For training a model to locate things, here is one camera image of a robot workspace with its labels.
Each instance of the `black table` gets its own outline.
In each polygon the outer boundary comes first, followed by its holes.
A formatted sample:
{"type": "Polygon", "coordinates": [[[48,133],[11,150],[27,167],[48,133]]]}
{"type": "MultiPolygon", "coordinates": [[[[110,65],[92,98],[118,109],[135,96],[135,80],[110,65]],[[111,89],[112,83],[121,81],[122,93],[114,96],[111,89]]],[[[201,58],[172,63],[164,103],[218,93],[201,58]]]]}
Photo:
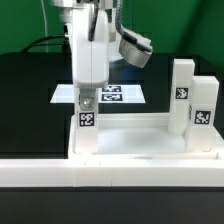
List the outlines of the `black table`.
{"type": "MultiPolygon", "coordinates": [[[[195,61],[195,75],[220,81],[215,127],[224,136],[224,76],[195,55],[153,54],[144,69],[110,64],[110,84],[140,84],[146,104],[100,104],[100,113],[169,111],[174,58],[195,61]]],[[[57,84],[72,84],[71,55],[0,56],[0,158],[67,158],[72,104],[50,104],[57,84]]]]}
{"type": "MultiPolygon", "coordinates": [[[[168,112],[174,58],[192,58],[196,75],[220,81],[215,126],[224,136],[224,78],[195,55],[154,54],[144,69],[111,64],[111,84],[140,84],[146,104],[102,104],[100,113],[168,112]]],[[[71,57],[0,56],[0,158],[66,158],[72,104],[50,104],[71,84],[71,57]]],[[[0,188],[2,224],[223,224],[223,188],[0,188]]]]}

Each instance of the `white block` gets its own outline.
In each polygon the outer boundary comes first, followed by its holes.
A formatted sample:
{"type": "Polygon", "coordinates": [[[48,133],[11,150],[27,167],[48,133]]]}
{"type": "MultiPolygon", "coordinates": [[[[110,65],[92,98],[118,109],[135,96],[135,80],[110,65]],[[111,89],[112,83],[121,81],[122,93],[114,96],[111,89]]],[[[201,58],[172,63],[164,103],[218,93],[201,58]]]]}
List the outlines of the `white block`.
{"type": "Polygon", "coordinates": [[[190,86],[195,63],[192,59],[174,59],[173,84],[190,86]]]}
{"type": "Polygon", "coordinates": [[[213,127],[191,126],[189,123],[186,128],[185,142],[188,151],[205,151],[211,150],[215,131],[213,127]]]}
{"type": "Polygon", "coordinates": [[[82,153],[97,153],[98,152],[98,90],[95,93],[94,109],[84,111],[79,104],[79,90],[76,89],[75,103],[75,128],[70,134],[69,144],[73,146],[73,152],[82,153]]]}
{"type": "Polygon", "coordinates": [[[73,186],[74,169],[68,160],[13,159],[0,163],[0,187],[73,186]]]}
{"type": "Polygon", "coordinates": [[[175,59],[173,66],[172,93],[170,99],[170,119],[168,131],[172,134],[183,134],[188,118],[189,93],[194,61],[190,59],[175,59]]]}
{"type": "Polygon", "coordinates": [[[216,105],[219,82],[213,76],[195,76],[192,79],[192,105],[216,105]]]}
{"type": "Polygon", "coordinates": [[[111,168],[94,164],[74,169],[74,187],[111,187],[111,168]]]}
{"type": "Polygon", "coordinates": [[[185,142],[187,151],[210,151],[215,139],[214,116],[219,83],[215,77],[194,76],[185,142]]]}

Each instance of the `white post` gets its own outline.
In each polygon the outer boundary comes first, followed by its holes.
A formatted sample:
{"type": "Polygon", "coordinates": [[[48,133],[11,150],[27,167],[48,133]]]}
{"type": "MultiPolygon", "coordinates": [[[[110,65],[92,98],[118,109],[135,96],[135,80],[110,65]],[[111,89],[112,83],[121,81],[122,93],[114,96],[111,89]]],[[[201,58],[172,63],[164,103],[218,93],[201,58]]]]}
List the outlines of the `white post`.
{"type": "Polygon", "coordinates": [[[80,107],[80,90],[76,89],[75,101],[75,144],[73,144],[73,152],[77,154],[97,153],[98,90],[96,89],[94,101],[91,98],[84,97],[80,107]]]}
{"type": "Polygon", "coordinates": [[[218,89],[219,82],[215,77],[193,77],[185,135],[187,151],[211,150],[215,137],[213,123],[218,89]]]}
{"type": "Polygon", "coordinates": [[[172,134],[183,134],[187,126],[189,93],[194,67],[194,61],[191,59],[174,60],[168,123],[168,131],[172,134]]]}

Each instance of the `white platform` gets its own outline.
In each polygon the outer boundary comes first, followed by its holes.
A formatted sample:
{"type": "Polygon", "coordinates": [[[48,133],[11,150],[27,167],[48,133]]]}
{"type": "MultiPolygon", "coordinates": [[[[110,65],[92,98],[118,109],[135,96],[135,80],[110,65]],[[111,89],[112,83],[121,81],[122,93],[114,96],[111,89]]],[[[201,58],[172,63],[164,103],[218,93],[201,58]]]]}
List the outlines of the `white platform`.
{"type": "MultiPolygon", "coordinates": [[[[109,85],[110,87],[120,87],[121,92],[103,92],[102,88],[98,89],[99,103],[145,103],[145,98],[140,85],[109,85]],[[122,95],[121,101],[111,101],[110,99],[102,100],[103,95],[109,96],[122,95]]],[[[76,89],[72,84],[59,84],[52,96],[51,103],[72,103],[75,102],[76,89]]]]}
{"type": "Polygon", "coordinates": [[[4,159],[0,187],[223,187],[224,142],[219,134],[210,152],[186,153],[183,137],[169,134],[167,124],[168,114],[99,115],[97,155],[69,150],[64,160],[4,159]]]}

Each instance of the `white base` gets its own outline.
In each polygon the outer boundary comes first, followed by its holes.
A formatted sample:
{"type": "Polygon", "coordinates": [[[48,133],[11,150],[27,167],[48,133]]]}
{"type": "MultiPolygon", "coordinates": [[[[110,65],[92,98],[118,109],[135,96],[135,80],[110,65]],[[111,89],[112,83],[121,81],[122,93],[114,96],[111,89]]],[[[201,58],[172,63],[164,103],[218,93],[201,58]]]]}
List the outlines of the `white base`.
{"type": "Polygon", "coordinates": [[[219,134],[210,152],[185,152],[183,136],[166,130],[168,117],[99,115],[97,155],[74,154],[70,138],[69,159],[0,160],[0,187],[223,187],[224,141],[219,134]]]}

